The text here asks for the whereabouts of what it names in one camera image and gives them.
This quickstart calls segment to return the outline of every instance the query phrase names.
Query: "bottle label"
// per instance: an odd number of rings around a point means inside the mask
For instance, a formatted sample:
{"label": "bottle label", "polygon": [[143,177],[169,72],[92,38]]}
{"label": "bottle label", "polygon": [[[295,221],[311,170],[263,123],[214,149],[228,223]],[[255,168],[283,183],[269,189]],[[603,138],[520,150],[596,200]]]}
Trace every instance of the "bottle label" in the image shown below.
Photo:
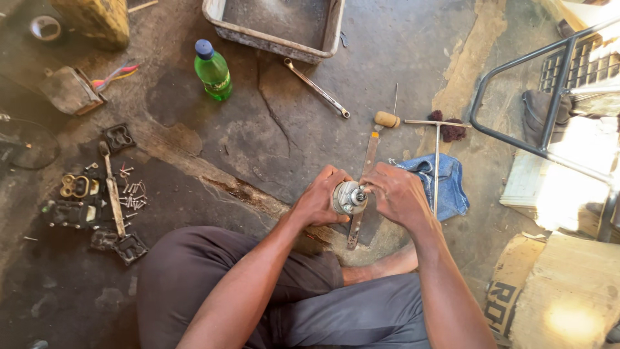
{"label": "bottle label", "polygon": [[229,73],[226,73],[226,79],[224,79],[224,81],[222,81],[221,83],[209,84],[204,81],[202,83],[205,84],[205,88],[208,89],[209,91],[219,91],[219,90],[226,88],[228,86],[228,83],[230,82],[231,82],[231,74],[229,72]]}

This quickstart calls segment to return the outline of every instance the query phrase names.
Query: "combination wrench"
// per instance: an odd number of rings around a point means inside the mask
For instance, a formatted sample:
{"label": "combination wrench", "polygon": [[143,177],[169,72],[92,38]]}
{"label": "combination wrench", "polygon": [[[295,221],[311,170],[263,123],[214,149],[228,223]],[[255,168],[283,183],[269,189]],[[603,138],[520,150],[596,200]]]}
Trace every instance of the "combination wrench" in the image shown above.
{"label": "combination wrench", "polygon": [[308,79],[305,75],[303,75],[299,70],[295,69],[295,67],[293,66],[293,62],[291,61],[290,58],[284,59],[284,65],[286,65],[292,72],[295,73],[295,75],[299,76],[300,79],[305,81],[306,84],[310,85],[315,91],[317,91],[321,96],[323,96],[323,98],[325,98],[327,102],[330,102],[334,107],[340,110],[340,113],[342,113],[342,116],[344,116],[345,119],[348,119],[351,116],[351,114],[349,114],[349,112],[346,109],[344,109],[340,105],[340,103],[336,102],[336,100],[334,98],[331,98],[327,93],[325,93],[323,89],[316,86],[315,83],[313,83],[310,79]]}

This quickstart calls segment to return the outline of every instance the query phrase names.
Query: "green plastic bottle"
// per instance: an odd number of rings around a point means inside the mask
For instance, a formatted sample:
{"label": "green plastic bottle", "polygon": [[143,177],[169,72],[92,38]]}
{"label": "green plastic bottle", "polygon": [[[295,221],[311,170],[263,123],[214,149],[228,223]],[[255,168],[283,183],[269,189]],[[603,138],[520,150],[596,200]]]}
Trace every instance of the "green plastic bottle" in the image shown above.
{"label": "green plastic bottle", "polygon": [[195,48],[194,68],[205,85],[205,91],[218,101],[225,100],[233,90],[226,60],[205,39],[196,41]]}

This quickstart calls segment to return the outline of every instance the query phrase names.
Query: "blue denim rag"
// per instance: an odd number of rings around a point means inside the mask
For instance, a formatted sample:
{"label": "blue denim rag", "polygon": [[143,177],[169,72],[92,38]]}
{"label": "blue denim rag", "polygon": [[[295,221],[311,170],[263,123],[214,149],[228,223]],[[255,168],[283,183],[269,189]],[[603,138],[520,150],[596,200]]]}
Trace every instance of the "blue denim rag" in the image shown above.
{"label": "blue denim rag", "polygon": [[[428,205],[433,209],[435,190],[435,154],[403,161],[396,165],[417,174],[424,185]],[[437,193],[437,219],[441,222],[457,214],[465,215],[469,200],[463,191],[463,166],[456,158],[439,154],[439,188]]]}

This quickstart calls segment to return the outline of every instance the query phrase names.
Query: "metal frame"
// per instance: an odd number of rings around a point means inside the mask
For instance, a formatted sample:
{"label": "metal frame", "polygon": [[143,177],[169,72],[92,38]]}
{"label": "metal frame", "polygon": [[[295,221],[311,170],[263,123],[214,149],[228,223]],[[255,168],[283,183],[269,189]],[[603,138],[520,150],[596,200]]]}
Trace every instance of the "metal frame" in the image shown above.
{"label": "metal frame", "polygon": [[[513,145],[517,148],[526,150],[534,155],[540,156],[547,160],[553,161],[554,163],[558,163],[560,165],[566,166],[572,170],[581,172],[587,176],[595,178],[599,181],[602,181],[609,185],[609,196],[605,205],[603,206],[603,211],[601,213],[601,222],[599,223],[599,234],[598,241],[608,242],[611,236],[611,218],[615,216],[615,208],[616,201],[618,198],[618,191],[620,190],[620,185],[617,180],[614,179],[614,176],[611,174],[601,173],[599,171],[595,171],[586,166],[580,165],[574,161],[570,161],[568,159],[562,158],[561,156],[557,156],[548,150],[549,142],[551,141],[551,134],[553,133],[553,127],[556,123],[557,112],[560,106],[560,100],[563,94],[592,94],[592,93],[608,93],[608,92],[618,92],[619,88],[614,87],[601,87],[601,88],[575,88],[572,90],[566,89],[564,86],[566,84],[566,79],[569,72],[570,61],[573,57],[575,45],[578,39],[587,37],[595,32],[609,27],[612,24],[620,22],[620,17],[608,20],[601,24],[595,25],[588,29],[582,30],[580,32],[575,33],[573,36],[568,37],[566,39],[560,40],[558,42],[552,43],[548,46],[540,48],[534,52],[531,52],[521,58],[517,58],[516,60],[510,61],[504,65],[498,66],[497,68],[491,70],[488,74],[486,74],[483,79],[480,81],[480,85],[478,86],[478,90],[476,92],[476,98],[474,99],[473,105],[469,112],[469,121],[471,125],[478,131],[483,134],[489,135],[493,138],[499,139],[502,142]],[[482,104],[482,97],[487,89],[487,84],[489,80],[493,78],[495,75],[508,70],[510,68],[514,68],[515,66],[525,63],[526,61],[532,60],[536,57],[539,57],[545,53],[549,53],[558,48],[564,48],[564,56],[562,57],[562,63],[560,65],[560,70],[557,75],[556,85],[553,88],[553,92],[551,93],[551,102],[549,104],[549,111],[547,113],[547,119],[545,120],[542,136],[540,139],[540,146],[534,147],[531,144],[528,144],[524,141],[518,140],[509,135],[503,134],[501,132],[492,130],[488,127],[480,125],[476,120],[476,114],[478,113],[478,109]]]}

